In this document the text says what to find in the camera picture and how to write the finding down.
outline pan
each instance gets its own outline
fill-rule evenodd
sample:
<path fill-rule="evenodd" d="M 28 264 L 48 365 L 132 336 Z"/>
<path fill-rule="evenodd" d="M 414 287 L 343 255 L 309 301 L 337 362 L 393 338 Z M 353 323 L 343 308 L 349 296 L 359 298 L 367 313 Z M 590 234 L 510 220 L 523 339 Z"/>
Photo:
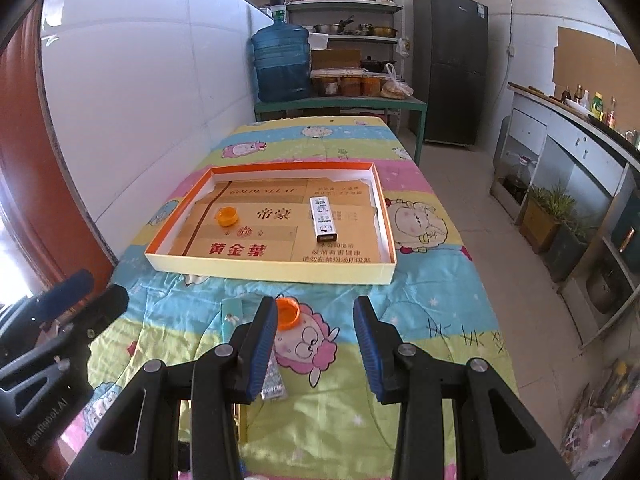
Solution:
<path fill-rule="evenodd" d="M 370 23 L 361 23 L 358 30 L 367 36 L 378 36 L 381 38 L 395 38 L 398 31 L 391 27 L 376 27 Z"/>
<path fill-rule="evenodd" d="M 331 23 L 329 25 L 314 25 L 314 30 L 319 34 L 331 34 L 332 36 L 335 34 L 342 34 L 344 32 L 344 27 L 353 23 L 353 14 L 349 16 L 346 20 L 340 20 L 340 23 Z"/>

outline blue water bottle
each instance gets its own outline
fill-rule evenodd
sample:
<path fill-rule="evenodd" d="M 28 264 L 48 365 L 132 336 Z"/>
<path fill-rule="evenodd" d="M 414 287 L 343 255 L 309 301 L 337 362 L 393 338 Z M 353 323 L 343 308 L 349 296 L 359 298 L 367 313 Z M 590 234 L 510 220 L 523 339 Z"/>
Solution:
<path fill-rule="evenodd" d="M 251 38 L 258 98 L 273 103 L 309 97 L 308 30 L 286 23 L 284 0 L 271 0 L 271 12 L 273 25 L 262 28 Z"/>

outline refrigerator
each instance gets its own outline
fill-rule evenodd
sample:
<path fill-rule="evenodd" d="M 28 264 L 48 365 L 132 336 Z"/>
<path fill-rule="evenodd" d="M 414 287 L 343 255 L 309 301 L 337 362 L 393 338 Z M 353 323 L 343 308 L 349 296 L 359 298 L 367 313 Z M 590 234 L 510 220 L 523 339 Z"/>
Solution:
<path fill-rule="evenodd" d="M 484 103 L 488 9 L 473 0 L 414 0 L 414 97 L 427 103 L 424 140 L 476 143 Z M 410 128 L 418 134 L 419 115 Z"/>

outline red door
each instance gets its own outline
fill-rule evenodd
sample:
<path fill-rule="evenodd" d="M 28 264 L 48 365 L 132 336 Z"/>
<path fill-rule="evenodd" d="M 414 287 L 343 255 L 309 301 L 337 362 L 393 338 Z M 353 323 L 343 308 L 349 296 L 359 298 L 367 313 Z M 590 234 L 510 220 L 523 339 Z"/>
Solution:
<path fill-rule="evenodd" d="M 7 229 L 45 288 L 85 268 L 96 293 L 106 287 L 114 259 L 76 205 L 50 141 L 40 91 L 41 3 L 0 54 L 0 204 Z"/>

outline tiled floor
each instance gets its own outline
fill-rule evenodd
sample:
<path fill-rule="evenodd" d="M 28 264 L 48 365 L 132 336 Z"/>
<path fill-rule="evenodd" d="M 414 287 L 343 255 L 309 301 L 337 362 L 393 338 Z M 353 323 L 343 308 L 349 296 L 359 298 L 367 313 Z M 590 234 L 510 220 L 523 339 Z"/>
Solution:
<path fill-rule="evenodd" d="M 401 142 L 414 152 L 415 136 Z M 460 231 L 498 317 L 520 398 L 559 444 L 575 396 L 602 368 L 602 348 L 584 351 L 574 322 L 542 259 L 489 195 L 491 158 L 462 148 L 425 145 L 420 169 Z"/>

